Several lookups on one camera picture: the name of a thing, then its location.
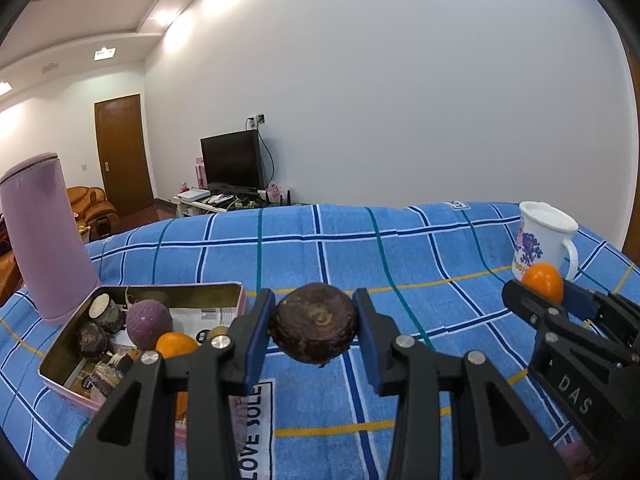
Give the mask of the small orange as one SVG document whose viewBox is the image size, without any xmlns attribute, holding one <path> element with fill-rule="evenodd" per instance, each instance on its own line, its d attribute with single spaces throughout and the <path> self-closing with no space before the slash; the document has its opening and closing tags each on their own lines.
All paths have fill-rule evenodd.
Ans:
<svg viewBox="0 0 640 480">
<path fill-rule="evenodd" d="M 522 277 L 522 284 L 554 304 L 564 298 L 564 282 L 555 266 L 540 262 L 528 268 Z"/>
</svg>

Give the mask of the large orange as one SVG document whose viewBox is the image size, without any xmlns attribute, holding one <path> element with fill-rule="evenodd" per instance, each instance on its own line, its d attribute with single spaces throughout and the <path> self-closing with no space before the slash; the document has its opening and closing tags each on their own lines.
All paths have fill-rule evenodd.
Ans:
<svg viewBox="0 0 640 480">
<path fill-rule="evenodd" d="M 155 350 L 164 358 L 185 356 L 200 348 L 198 342 L 191 336 L 179 332 L 167 332 L 157 339 Z"/>
</svg>

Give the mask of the dark water chestnut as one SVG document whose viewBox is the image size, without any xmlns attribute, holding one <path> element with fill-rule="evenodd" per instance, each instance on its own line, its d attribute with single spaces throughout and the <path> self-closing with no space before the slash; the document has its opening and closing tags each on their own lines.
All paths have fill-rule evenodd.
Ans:
<svg viewBox="0 0 640 480">
<path fill-rule="evenodd" d="M 310 283 L 278 302 L 268 328 L 272 341 L 287 356 L 322 367 L 350 347 L 358 323 L 356 307 L 341 289 Z"/>
<path fill-rule="evenodd" d="M 76 334 L 79 354 L 89 361 L 99 361 L 107 353 L 113 352 L 110 338 L 96 322 L 87 321 L 80 326 Z"/>
</svg>

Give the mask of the purple round fruit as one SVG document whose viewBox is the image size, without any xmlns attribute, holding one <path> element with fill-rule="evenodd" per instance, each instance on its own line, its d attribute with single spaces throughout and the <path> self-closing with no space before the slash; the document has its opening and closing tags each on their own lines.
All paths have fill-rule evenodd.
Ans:
<svg viewBox="0 0 640 480">
<path fill-rule="evenodd" d="M 153 350 L 160 336 L 173 329 L 174 320 L 169 310 L 158 300 L 141 300 L 128 308 L 126 332 L 140 350 Z"/>
</svg>

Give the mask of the cut grey water chestnut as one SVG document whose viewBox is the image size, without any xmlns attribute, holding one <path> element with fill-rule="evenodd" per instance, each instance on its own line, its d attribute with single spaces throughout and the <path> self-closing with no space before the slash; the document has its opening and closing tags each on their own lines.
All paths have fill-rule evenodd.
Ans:
<svg viewBox="0 0 640 480">
<path fill-rule="evenodd" d="M 126 313 L 109 294 L 101 294 L 89 307 L 89 318 L 99 324 L 108 334 L 120 332 L 126 323 Z"/>
</svg>

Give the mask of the yellow-green round fruit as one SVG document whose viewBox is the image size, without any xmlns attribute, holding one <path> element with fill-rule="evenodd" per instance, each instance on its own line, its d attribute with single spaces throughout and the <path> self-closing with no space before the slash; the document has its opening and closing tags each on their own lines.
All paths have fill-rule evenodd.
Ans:
<svg viewBox="0 0 640 480">
<path fill-rule="evenodd" d="M 218 325 L 218 326 L 212 328 L 207 333 L 206 339 L 207 340 L 212 340 L 217 336 L 227 335 L 228 334 L 228 330 L 229 330 L 228 326 Z"/>
</svg>

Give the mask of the white enamel mug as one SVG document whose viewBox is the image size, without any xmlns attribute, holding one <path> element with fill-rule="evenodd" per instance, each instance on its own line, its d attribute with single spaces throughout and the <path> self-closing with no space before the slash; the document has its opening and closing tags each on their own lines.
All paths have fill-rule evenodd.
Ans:
<svg viewBox="0 0 640 480">
<path fill-rule="evenodd" d="M 558 270 L 565 259 L 567 281 L 576 278 L 579 257 L 573 237 L 578 223 L 566 212 L 544 202 L 526 200 L 518 205 L 521 219 L 516 233 L 512 273 L 521 281 L 525 272 L 537 263 L 550 263 Z"/>
</svg>

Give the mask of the pink metal tin tray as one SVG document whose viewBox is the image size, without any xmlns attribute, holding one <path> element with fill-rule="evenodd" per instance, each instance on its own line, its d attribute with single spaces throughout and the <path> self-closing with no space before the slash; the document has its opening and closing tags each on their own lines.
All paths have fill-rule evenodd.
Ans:
<svg viewBox="0 0 640 480">
<path fill-rule="evenodd" d="M 172 329 L 200 344 L 214 328 L 246 311 L 238 282 L 101 286 L 90 292 L 56 337 L 39 367 L 44 383 L 89 414 L 122 381 L 142 350 L 126 329 L 127 310 L 141 301 L 162 304 Z"/>
</svg>

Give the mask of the blue plaid tablecloth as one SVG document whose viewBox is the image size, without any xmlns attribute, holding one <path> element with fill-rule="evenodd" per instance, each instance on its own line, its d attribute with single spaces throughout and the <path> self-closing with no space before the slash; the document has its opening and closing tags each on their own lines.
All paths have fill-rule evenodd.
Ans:
<svg viewBox="0 0 640 480">
<path fill-rule="evenodd" d="M 363 287 L 399 329 L 461 356 L 477 349 L 556 446 L 576 431 L 527 375 L 534 330 L 504 307 L 520 211 L 507 203 L 392 208 L 331 205 L 166 220 L 87 246 L 105 285 L 238 282 L 278 296 L 312 282 Z M 367 382 L 361 352 L 325 367 L 270 349 L 250 399 L 247 479 L 381 479 L 396 402 Z"/>
</svg>

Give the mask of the paper sheet in tray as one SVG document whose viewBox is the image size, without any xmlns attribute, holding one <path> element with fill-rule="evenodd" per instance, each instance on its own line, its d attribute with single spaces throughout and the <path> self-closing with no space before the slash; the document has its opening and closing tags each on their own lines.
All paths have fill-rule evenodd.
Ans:
<svg viewBox="0 0 640 480">
<path fill-rule="evenodd" d="M 174 320 L 172 332 L 187 334 L 194 338 L 200 346 L 206 341 L 206 335 L 212 328 L 218 325 L 229 326 L 236 313 L 235 307 L 166 308 Z M 155 348 L 153 350 L 138 349 L 129 339 L 125 323 L 125 327 L 120 332 L 114 335 L 106 333 L 112 343 L 113 352 L 107 353 L 99 361 L 89 361 L 79 354 L 76 341 L 76 334 L 80 326 L 87 321 L 92 321 L 89 318 L 89 309 L 85 319 L 76 323 L 72 333 L 64 338 L 65 348 L 72 357 L 72 367 L 63 374 L 58 383 L 64 389 L 84 399 L 101 404 L 122 382 L 134 363 L 142 358 L 144 352 L 157 351 Z"/>
</svg>

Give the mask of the purple electric kettle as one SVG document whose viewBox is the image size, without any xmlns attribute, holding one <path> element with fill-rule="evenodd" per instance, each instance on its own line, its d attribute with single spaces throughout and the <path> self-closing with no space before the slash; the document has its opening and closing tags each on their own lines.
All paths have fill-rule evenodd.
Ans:
<svg viewBox="0 0 640 480">
<path fill-rule="evenodd" d="M 99 285 L 70 208 L 55 153 L 25 159 L 1 177 L 1 208 L 30 298 L 43 321 L 65 324 Z"/>
</svg>

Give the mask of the brown leather sofa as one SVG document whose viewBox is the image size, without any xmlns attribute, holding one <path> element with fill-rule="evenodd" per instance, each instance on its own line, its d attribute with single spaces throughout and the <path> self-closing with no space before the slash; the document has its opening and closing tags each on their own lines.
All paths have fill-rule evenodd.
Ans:
<svg viewBox="0 0 640 480">
<path fill-rule="evenodd" d="M 119 215 L 107 199 L 102 188 L 96 186 L 72 186 L 66 194 L 85 244 L 103 240 L 119 231 Z"/>
</svg>

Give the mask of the white tv stand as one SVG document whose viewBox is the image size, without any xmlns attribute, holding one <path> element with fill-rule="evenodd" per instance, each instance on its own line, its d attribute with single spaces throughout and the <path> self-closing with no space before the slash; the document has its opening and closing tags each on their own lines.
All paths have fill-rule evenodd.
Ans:
<svg viewBox="0 0 640 480">
<path fill-rule="evenodd" d="M 175 195 L 170 202 L 176 207 L 178 218 L 201 216 L 202 214 L 223 214 L 235 210 L 259 209 L 265 207 L 293 206 L 290 193 L 278 196 L 274 202 L 266 191 L 252 193 L 212 193 L 199 188 L 190 188 Z"/>
</svg>

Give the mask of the brown wooden door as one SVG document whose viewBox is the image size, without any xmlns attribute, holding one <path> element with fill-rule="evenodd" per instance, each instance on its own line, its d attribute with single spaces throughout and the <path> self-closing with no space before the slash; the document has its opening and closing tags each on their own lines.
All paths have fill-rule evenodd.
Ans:
<svg viewBox="0 0 640 480">
<path fill-rule="evenodd" d="M 154 202 L 143 139 L 141 96 L 94 104 L 94 128 L 107 200 L 121 217 Z"/>
</svg>

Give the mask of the black television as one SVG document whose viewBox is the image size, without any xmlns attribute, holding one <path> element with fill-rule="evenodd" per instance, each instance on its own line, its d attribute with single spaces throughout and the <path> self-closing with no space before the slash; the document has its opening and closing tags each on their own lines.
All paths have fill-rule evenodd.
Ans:
<svg viewBox="0 0 640 480">
<path fill-rule="evenodd" d="M 266 185 L 257 130 L 241 130 L 201 140 L 208 184 L 258 190 Z"/>
</svg>

